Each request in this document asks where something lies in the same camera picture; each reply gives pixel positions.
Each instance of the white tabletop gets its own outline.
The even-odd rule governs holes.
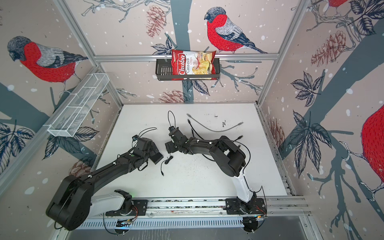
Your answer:
[[[164,176],[161,175],[160,164],[169,157],[164,144],[171,140],[168,136],[168,110],[175,114],[176,126],[188,138],[192,136],[192,132],[187,122],[187,113],[216,131],[244,122],[229,131],[212,132],[191,120],[194,129],[207,140],[218,139],[221,135],[225,135],[229,139],[236,139],[243,135],[244,137],[239,142],[249,148],[252,157],[245,169],[249,187],[257,191],[263,185],[266,196],[286,196],[284,185],[253,104],[124,105],[98,168],[111,163],[116,159],[117,154],[128,151],[131,148],[132,136],[148,127],[157,127],[157,130],[150,131],[143,137],[155,142],[164,159],[156,165],[149,161],[148,167],[143,171],[136,169],[123,175],[104,186],[95,195],[122,189],[133,197],[144,198],[236,196],[236,189],[231,178],[224,174],[215,162],[207,160],[201,154],[173,153],[174,158],[167,165],[163,164]],[[248,162],[248,151],[243,146],[240,149],[246,154],[245,161]]]

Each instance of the white wire basket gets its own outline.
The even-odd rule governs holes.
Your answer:
[[[108,82],[105,73],[90,74],[87,82],[73,94],[74,98],[55,119],[48,132],[55,137],[73,137]]]

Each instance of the bird wing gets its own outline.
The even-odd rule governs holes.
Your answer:
[[[80,54],[69,53],[60,48],[51,48],[40,44],[37,44],[37,46],[41,51],[41,57],[37,64],[45,68],[59,68],[70,63],[88,59]]]
[[[215,31],[225,40],[232,41],[232,42],[234,42],[233,40],[235,40],[241,34],[243,34],[243,30],[241,30],[240,27],[236,26],[228,17],[224,26],[215,28]]]

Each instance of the cassava chips bag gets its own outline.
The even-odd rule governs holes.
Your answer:
[[[186,74],[216,74],[213,61],[216,51],[214,52],[192,52],[172,50],[172,71],[173,75]]]

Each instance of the white dot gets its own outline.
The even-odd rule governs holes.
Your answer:
[[[33,193],[34,190],[35,190],[35,187],[30,187],[27,190],[25,190],[24,194],[30,195]]]

